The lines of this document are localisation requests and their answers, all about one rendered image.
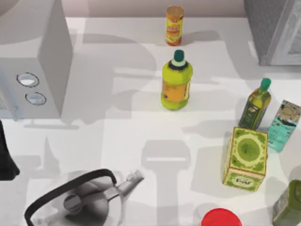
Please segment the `smaller microwave knob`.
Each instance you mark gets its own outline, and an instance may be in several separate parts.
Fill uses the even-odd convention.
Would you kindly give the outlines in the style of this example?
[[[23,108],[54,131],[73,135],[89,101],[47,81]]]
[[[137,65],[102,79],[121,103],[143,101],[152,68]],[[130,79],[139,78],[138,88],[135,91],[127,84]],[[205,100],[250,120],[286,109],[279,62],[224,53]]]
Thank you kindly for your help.
[[[28,103],[37,106],[44,105],[47,101],[46,97],[39,92],[26,94],[25,99],[27,100]]]

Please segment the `teal and white carton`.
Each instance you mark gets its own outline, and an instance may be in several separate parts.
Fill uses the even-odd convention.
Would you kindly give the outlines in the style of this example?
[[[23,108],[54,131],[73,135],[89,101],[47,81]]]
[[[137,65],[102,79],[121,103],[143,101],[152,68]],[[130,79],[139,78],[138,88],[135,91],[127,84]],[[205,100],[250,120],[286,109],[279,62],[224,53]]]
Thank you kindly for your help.
[[[268,147],[281,152],[297,128],[300,118],[301,106],[283,100],[268,128]]]

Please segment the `green and cream tea box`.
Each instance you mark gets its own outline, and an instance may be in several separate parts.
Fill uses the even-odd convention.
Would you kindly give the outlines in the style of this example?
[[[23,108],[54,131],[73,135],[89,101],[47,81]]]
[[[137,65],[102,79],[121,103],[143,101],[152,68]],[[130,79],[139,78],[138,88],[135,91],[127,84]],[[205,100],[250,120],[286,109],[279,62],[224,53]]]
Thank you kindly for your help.
[[[234,127],[227,144],[222,183],[255,192],[267,171],[268,134]]]

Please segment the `orange and yellow can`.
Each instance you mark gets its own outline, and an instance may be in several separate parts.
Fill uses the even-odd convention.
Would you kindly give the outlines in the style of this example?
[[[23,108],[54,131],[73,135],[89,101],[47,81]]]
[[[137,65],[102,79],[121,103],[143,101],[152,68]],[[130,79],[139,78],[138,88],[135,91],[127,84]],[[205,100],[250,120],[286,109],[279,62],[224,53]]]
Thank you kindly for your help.
[[[166,43],[177,46],[182,41],[184,9],[180,6],[169,6],[166,9]]]

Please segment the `dark green oil bottle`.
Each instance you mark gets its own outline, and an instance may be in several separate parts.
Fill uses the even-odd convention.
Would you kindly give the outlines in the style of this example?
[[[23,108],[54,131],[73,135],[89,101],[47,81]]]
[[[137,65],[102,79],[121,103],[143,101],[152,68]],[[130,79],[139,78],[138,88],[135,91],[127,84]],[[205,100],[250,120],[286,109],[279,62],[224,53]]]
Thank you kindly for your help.
[[[245,129],[257,130],[271,102],[268,89],[271,85],[269,78],[263,78],[259,88],[253,91],[245,104],[238,126]]]

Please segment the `pale microwave oven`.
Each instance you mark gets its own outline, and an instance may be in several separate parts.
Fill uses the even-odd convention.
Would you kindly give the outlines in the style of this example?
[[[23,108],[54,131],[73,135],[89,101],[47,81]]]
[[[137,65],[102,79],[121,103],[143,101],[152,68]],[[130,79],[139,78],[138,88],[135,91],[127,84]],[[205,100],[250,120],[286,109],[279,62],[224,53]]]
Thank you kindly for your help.
[[[0,0],[0,119],[52,119],[62,113],[73,56],[62,0]],[[18,74],[39,78],[22,86]],[[32,105],[25,95],[39,92],[47,101]]]

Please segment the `yellow-green bottle with green cap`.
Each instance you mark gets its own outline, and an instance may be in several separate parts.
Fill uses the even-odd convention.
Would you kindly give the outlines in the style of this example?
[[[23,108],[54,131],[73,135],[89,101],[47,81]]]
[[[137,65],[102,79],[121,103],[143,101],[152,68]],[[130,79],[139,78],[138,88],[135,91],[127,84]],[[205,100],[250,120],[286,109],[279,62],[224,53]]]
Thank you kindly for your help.
[[[168,110],[185,107],[190,97],[193,67],[185,59],[184,51],[177,49],[162,68],[161,103]]]

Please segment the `red lid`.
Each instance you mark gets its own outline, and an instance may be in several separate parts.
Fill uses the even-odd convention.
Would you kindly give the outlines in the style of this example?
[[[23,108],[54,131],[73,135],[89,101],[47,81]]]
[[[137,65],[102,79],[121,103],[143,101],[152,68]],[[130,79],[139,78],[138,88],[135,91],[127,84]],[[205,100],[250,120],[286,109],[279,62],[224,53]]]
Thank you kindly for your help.
[[[203,216],[200,226],[242,226],[242,222],[232,211],[215,208]]]

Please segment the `larger microwave knob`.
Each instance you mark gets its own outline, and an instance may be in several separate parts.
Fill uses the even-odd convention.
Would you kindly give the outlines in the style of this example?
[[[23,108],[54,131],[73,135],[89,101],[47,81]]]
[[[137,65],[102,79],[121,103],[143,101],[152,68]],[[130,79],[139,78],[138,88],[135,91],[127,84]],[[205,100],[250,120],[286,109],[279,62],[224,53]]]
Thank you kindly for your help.
[[[39,78],[32,73],[23,73],[16,76],[17,81],[24,87],[33,88],[39,85]]]

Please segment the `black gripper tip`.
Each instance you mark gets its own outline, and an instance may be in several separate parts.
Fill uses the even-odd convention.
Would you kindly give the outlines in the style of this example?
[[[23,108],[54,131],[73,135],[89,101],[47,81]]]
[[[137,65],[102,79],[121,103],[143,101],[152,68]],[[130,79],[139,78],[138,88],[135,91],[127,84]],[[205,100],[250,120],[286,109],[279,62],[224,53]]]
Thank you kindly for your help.
[[[20,169],[9,153],[3,124],[0,120],[0,181],[12,181],[19,174]]]

